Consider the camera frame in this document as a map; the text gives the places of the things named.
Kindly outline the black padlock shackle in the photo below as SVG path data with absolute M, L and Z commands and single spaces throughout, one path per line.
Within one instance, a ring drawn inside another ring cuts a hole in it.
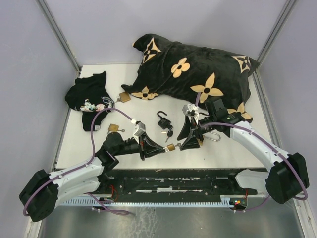
M 173 126 L 171 125 L 171 121 L 165 117 L 165 116 L 167 116 L 167 114 L 165 112 L 158 111 L 157 116 L 160 118 L 160 120 L 158 121 L 158 126 L 160 126 L 162 129 L 173 130 Z

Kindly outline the black printed garment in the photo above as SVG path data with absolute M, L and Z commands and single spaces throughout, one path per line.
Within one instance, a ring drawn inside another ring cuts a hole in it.
M 69 107 L 75 111 L 82 112 L 82 126 L 84 131 L 90 131 L 93 124 L 93 131 L 101 128 L 102 120 L 109 111 L 105 108 L 112 108 L 114 101 L 105 89 L 106 72 L 93 74 L 90 77 L 77 78 L 65 96 Z

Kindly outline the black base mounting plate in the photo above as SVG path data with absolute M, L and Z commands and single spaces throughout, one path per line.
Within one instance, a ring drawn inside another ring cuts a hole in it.
M 207 193 L 210 195 L 257 195 L 243 189 L 233 177 L 239 169 L 114 169 L 93 195 L 138 193 Z

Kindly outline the medium brass padlock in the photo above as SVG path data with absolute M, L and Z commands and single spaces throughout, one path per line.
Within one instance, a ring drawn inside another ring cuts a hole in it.
M 112 132 L 125 132 L 125 129 L 120 129 L 119 125 L 113 124 L 111 123 L 108 127 L 108 133 L 112 133 Z

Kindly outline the brass padlock near pillow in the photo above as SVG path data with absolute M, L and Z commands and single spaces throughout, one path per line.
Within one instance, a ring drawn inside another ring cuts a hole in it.
M 130 101 L 130 100 L 131 100 L 131 98 L 130 98 L 129 93 L 127 93 L 127 92 L 121 92 L 121 93 L 119 93 L 119 95 L 118 95 L 118 98 L 117 98 L 117 100 L 116 100 L 116 103 L 118 103 L 118 102 L 125 103 L 125 102 L 128 102 L 128 101 Z

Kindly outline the black-headed keys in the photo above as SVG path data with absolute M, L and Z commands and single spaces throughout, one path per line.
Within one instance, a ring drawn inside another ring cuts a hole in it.
M 173 135 L 173 131 L 172 130 L 162 131 L 161 133 L 166 135 L 165 143 L 167 143 L 169 138 Z

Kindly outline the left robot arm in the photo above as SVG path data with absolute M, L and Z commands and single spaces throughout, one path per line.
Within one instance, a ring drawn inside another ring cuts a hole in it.
M 155 143 L 146 133 L 123 140 L 120 133 L 112 132 L 90 159 L 60 171 L 35 172 L 19 194 L 23 215 L 38 222 L 69 199 L 94 191 L 107 192 L 106 174 L 119 163 L 117 156 L 139 154 L 143 160 L 165 152 L 167 147 Z

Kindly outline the black floral pillow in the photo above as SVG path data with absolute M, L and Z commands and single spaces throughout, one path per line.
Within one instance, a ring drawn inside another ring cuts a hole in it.
M 250 98 L 249 77 L 259 62 L 238 53 L 170 41 L 156 34 L 145 34 L 133 43 L 142 52 L 142 61 L 133 84 L 122 89 L 142 100 L 168 95 L 205 109 L 205 101 L 220 97 L 230 114 L 245 110 Z

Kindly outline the large brass padlock long shackle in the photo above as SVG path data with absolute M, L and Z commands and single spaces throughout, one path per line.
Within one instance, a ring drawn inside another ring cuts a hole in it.
M 205 140 L 209 140 L 209 141 L 212 141 L 212 142 L 219 142 L 221 140 L 221 136 L 218 133 L 215 133 L 215 132 L 212 132 L 212 131 L 211 132 L 207 132 L 205 134 L 199 133 L 198 145 L 199 146 L 203 146 Z

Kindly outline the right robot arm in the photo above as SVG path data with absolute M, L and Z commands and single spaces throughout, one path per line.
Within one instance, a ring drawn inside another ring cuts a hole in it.
M 200 148 L 203 136 L 217 130 L 241 144 L 266 168 L 266 172 L 244 169 L 227 182 L 231 193 L 246 189 L 267 193 L 275 202 L 284 204 L 290 199 L 307 200 L 310 185 L 306 160 L 300 153 L 290 154 L 259 135 L 241 112 L 229 112 L 220 97 L 205 101 L 208 111 L 199 119 L 198 106 L 183 106 L 185 122 L 177 140 L 184 140 L 180 150 Z

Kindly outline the small brass padlock long shackle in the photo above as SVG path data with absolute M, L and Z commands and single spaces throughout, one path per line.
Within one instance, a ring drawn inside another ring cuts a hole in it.
M 169 144 L 166 147 L 164 147 L 164 151 L 165 152 L 171 152 L 173 150 L 175 150 L 175 145 L 174 144 Z

